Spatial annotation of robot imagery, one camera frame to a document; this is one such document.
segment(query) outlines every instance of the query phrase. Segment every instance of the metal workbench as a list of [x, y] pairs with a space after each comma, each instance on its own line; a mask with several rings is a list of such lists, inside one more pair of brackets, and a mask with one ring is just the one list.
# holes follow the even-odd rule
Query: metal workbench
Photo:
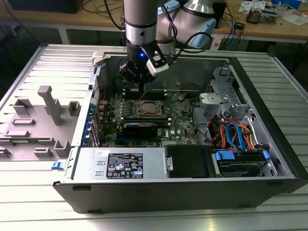
[[[113, 51], [124, 48], [110, 47]], [[35, 52], [0, 102], [0, 133], [15, 111], [16, 98], [43, 103], [42, 84], [53, 88], [61, 105], [82, 104], [93, 73], [91, 57], [100, 46], [49, 45]], [[223, 56], [225, 51], [207, 51]], [[308, 170], [308, 95], [283, 65], [266, 53], [231, 52], [237, 57]], [[133, 214], [78, 214], [51, 183], [63, 174], [53, 161], [0, 162], [0, 230], [305, 230], [308, 229], [308, 186], [275, 196], [257, 208]]]

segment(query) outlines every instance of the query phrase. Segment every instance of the side panel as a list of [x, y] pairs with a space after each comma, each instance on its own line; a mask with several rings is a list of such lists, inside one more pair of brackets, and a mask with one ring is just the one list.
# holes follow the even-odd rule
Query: side panel
[[54, 183], [78, 213], [117, 213], [256, 207], [295, 180], [93, 184]]
[[265, 127], [267, 128], [270, 136], [273, 138], [283, 158], [287, 162], [290, 170], [297, 178], [300, 179], [300, 181], [298, 181], [296, 185], [294, 185], [288, 191], [285, 191], [286, 193], [292, 193], [308, 183], [308, 173], [305, 170], [304, 166], [301, 164], [290, 143], [279, 128], [277, 122], [266, 107], [264, 101], [257, 92], [256, 88], [249, 79], [247, 73], [241, 66], [238, 59], [230, 58], [230, 61], [236, 71], [236, 74], [238, 75], [240, 86], [246, 91], [247, 95], [251, 100], [251, 105], [253, 105], [258, 111]]

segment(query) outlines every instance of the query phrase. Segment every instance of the floor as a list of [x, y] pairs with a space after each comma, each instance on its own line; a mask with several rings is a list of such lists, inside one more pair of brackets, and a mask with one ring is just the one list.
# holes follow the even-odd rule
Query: floor
[[[28, 28], [28, 30], [40, 43], [61, 43], [60, 35], [55, 29]], [[117, 32], [69, 30], [69, 36], [72, 44], [118, 46], [122, 43], [121, 35]], [[230, 47], [229, 50], [234, 51], [237, 48], [238, 51], [245, 51], [247, 45], [248, 41], [242, 40], [239, 46]], [[273, 43], [269, 47], [268, 45], [267, 42], [251, 41], [249, 51], [272, 52], [291, 70], [294, 61], [299, 57], [299, 44]], [[37, 47], [38, 44], [23, 28], [18, 28], [17, 37], [10, 39], [4, 45], [0, 42], [0, 98], [17, 78]], [[308, 90], [307, 73], [308, 55], [294, 72], [295, 78], [306, 90]]]

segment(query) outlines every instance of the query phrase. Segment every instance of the blue latch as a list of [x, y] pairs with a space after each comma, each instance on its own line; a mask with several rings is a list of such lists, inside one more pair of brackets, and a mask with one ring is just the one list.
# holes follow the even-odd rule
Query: blue latch
[[84, 131], [83, 131], [83, 135], [84, 135], [84, 136], [87, 136], [87, 135], [89, 135], [89, 134], [90, 134], [90, 131], [88, 131], [88, 130], [84, 130]]
[[268, 151], [263, 151], [263, 155], [265, 157], [266, 160], [269, 160], [270, 159], [270, 154], [268, 153]]
[[63, 170], [63, 167], [62, 167], [62, 162], [54, 162], [52, 167], [51, 167], [52, 170]]
[[91, 116], [87, 116], [87, 122], [91, 122], [93, 119]]
[[88, 143], [88, 141], [89, 141], [89, 139], [86, 138], [86, 137], [82, 137], [81, 138], [81, 142], [83, 142], [83, 143]]
[[85, 128], [91, 128], [91, 124], [85, 123]]
[[90, 111], [91, 111], [91, 110], [95, 110], [95, 108], [96, 108], [96, 106], [95, 106], [94, 104], [90, 103], [90, 105], [89, 105], [89, 110], [90, 110]]
[[232, 151], [220, 150], [215, 153], [216, 160], [235, 160], [235, 156]]

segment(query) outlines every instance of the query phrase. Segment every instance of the blue cable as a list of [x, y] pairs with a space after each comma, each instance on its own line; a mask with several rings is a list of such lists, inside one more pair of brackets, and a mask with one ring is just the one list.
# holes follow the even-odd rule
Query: blue cable
[[246, 144], [245, 142], [243, 141], [243, 137], [242, 137], [242, 131], [240, 129], [239, 126], [237, 126], [237, 124], [234, 124], [234, 123], [229, 123], [226, 127], [226, 137], [227, 137], [227, 141], [229, 142], [229, 144], [238, 152], [239, 149], [238, 147], [231, 141], [230, 139], [230, 133], [229, 133], [229, 129], [231, 126], [235, 126], [236, 130], [237, 130], [237, 134], [239, 136], [239, 141], [240, 141], [240, 145], [241, 145], [241, 149], [246, 151], [247, 148], [246, 148]]
[[235, 37], [235, 29], [234, 29], [234, 25], [233, 23], [229, 20], [229, 19], [226, 19], [227, 22], [229, 22], [232, 26], [232, 32], [233, 32], [233, 35], [232, 35], [232, 39], [231, 39], [231, 43], [230, 45], [228, 46], [227, 50], [229, 51], [230, 50], [230, 47], [233, 46], [233, 42], [234, 42], [234, 37]]

